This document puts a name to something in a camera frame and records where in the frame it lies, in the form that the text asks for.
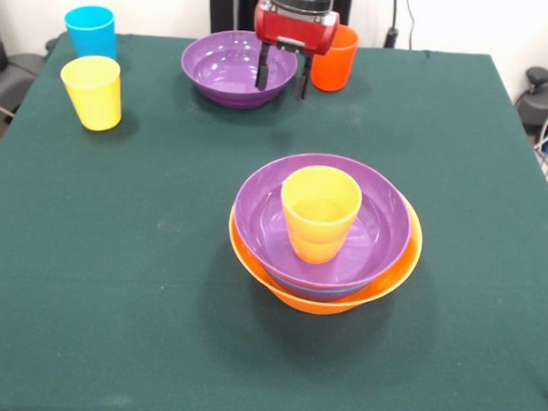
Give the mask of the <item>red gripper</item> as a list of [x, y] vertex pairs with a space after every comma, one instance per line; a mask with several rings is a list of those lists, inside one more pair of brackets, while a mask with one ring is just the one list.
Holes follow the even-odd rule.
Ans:
[[334, 0], [257, 0], [254, 30], [262, 41], [255, 87], [266, 90], [271, 45], [286, 46], [304, 54], [304, 64], [295, 81], [295, 97], [303, 100], [310, 79], [312, 55], [324, 55], [338, 31], [340, 15]]

